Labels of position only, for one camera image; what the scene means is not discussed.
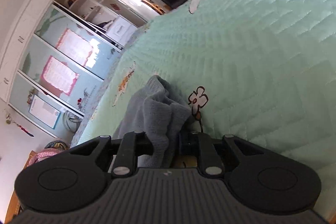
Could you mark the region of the blue fleece pants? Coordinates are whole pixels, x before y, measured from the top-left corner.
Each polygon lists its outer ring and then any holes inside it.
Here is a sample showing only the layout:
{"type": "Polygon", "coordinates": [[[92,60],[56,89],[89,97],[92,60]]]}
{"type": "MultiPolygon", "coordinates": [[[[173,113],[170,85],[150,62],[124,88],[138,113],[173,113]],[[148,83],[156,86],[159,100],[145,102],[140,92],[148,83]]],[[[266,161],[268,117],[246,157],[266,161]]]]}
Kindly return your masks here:
{"type": "Polygon", "coordinates": [[[190,116],[191,108],[185,100],[167,81],[154,75],[133,94],[112,138],[121,139],[129,132],[144,132],[154,152],[151,156],[140,156],[138,166],[167,168],[174,156],[177,136],[190,116]]]}

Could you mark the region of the pink knitted blanket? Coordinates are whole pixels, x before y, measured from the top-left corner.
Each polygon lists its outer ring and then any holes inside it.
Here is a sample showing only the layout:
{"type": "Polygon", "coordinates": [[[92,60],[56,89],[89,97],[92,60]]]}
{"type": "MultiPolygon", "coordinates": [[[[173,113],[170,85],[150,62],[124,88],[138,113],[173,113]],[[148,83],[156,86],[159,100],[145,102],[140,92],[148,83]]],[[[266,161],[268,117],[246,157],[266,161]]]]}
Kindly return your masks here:
{"type": "Polygon", "coordinates": [[[48,143],[43,150],[41,150],[39,153],[36,153],[28,163],[28,166],[31,166],[37,162],[41,162],[49,157],[55,156],[61,152],[64,152],[69,149],[69,146],[67,143],[65,143],[62,140],[55,140],[50,143],[48,143]]]}

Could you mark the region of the green quilted bee bedspread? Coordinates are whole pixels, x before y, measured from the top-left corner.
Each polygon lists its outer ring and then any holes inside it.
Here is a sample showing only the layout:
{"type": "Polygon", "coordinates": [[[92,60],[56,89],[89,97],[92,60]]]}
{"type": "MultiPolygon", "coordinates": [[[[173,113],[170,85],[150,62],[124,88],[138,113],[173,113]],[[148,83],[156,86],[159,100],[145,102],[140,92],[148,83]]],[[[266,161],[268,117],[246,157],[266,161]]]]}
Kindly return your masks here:
{"type": "Polygon", "coordinates": [[[113,134],[131,96],[166,80],[211,137],[238,136],[313,168],[335,220],[335,0],[189,0],[137,32],[72,139],[113,134]]]}

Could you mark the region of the white drawer cabinet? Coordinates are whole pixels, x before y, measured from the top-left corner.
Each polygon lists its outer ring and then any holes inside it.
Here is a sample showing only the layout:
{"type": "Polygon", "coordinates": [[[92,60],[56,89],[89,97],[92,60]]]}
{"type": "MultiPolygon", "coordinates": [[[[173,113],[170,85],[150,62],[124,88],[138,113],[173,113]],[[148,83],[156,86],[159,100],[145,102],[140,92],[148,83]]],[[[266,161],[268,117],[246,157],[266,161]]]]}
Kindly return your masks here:
{"type": "Polygon", "coordinates": [[[119,16],[109,26],[105,34],[124,47],[136,30],[137,27],[135,25],[119,16]]]}

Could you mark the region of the wooden headboard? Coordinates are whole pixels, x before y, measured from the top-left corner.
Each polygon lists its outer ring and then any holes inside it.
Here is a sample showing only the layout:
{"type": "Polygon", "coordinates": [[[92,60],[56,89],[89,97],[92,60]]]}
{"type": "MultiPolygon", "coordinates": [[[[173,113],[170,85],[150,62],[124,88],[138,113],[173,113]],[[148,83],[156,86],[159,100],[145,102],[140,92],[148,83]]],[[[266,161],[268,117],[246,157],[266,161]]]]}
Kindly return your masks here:
{"type": "MultiPolygon", "coordinates": [[[[29,154],[29,157],[25,163],[25,166],[23,169],[25,169],[28,165],[30,160],[32,159],[33,156],[35,156],[37,153],[35,151],[31,151],[29,154]]],[[[8,208],[7,208],[7,213],[5,217],[5,223],[11,222],[16,216],[18,216],[22,212],[22,207],[21,204],[18,200],[18,197],[16,195],[15,190],[13,191],[13,194],[11,196],[8,208]]]]}

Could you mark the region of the sliding door wardrobe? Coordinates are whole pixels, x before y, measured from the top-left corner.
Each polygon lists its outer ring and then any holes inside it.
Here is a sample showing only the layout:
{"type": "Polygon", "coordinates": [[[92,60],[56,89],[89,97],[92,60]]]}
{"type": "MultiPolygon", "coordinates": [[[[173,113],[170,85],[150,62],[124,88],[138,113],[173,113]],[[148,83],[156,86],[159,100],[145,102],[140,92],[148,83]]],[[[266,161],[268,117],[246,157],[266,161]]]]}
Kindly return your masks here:
{"type": "Polygon", "coordinates": [[[1,99],[55,138],[71,140],[125,46],[106,36],[142,0],[26,0],[1,53],[1,99]]]}

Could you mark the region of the wall lamp with tassel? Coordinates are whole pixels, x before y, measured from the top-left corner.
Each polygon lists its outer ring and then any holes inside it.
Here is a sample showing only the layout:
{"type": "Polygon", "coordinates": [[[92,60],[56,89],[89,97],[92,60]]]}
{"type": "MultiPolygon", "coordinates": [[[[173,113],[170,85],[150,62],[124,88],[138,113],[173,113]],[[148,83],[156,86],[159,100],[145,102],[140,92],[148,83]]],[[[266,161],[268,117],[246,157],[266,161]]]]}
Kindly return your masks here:
{"type": "Polygon", "coordinates": [[[14,124],[16,125],[20,130],[22,130],[25,134],[27,134],[29,137],[33,138],[34,135],[30,133],[28,130],[26,130],[22,125],[18,124],[15,120],[13,120],[11,114],[6,114],[6,123],[7,124],[14,124]]]}

